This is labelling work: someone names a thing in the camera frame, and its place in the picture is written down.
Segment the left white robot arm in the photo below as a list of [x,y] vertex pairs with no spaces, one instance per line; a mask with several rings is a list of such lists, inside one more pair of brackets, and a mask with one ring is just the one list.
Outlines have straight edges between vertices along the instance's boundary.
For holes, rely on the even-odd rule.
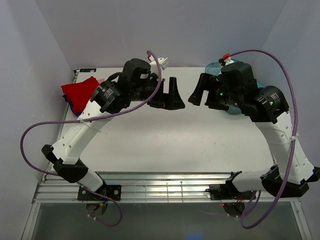
[[146,102],[152,108],[169,111],[185,108],[175,77],[170,77],[169,90],[164,92],[164,80],[159,74],[168,64],[166,57],[155,60],[149,56],[148,61],[133,58],[124,64],[121,72],[112,74],[97,86],[77,118],[78,122],[60,140],[41,149],[58,176],[106,195],[107,184],[81,161],[81,153],[113,115],[128,108],[131,102]]

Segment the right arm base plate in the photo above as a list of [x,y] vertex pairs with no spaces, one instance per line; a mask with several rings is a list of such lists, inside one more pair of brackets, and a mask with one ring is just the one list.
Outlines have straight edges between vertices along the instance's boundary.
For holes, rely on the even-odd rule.
[[210,184],[205,192],[209,193],[211,200],[233,200],[236,202],[249,200],[253,195],[253,192],[250,190],[240,192],[227,184]]

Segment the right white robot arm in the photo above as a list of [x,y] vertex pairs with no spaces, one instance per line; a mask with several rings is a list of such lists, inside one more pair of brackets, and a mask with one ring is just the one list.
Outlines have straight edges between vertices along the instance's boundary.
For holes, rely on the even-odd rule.
[[275,164],[265,170],[231,173],[216,193],[236,197],[240,193],[266,191],[275,197],[285,179],[291,146],[294,154],[281,197],[301,197],[309,190],[310,182],[320,179],[320,169],[309,162],[299,141],[293,138],[289,105],[283,92],[272,85],[259,87],[248,63],[227,64],[217,76],[201,73],[188,102],[199,106],[204,91],[208,92],[205,105],[210,109],[227,111],[233,107],[249,117],[275,159]]

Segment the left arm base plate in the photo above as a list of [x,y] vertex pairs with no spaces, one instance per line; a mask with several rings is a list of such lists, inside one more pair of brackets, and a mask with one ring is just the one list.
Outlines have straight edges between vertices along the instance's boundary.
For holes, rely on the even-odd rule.
[[101,189],[91,193],[86,187],[80,186],[77,193],[78,201],[100,201],[105,198],[99,195],[107,196],[115,201],[121,200],[122,186],[121,185],[103,185]]

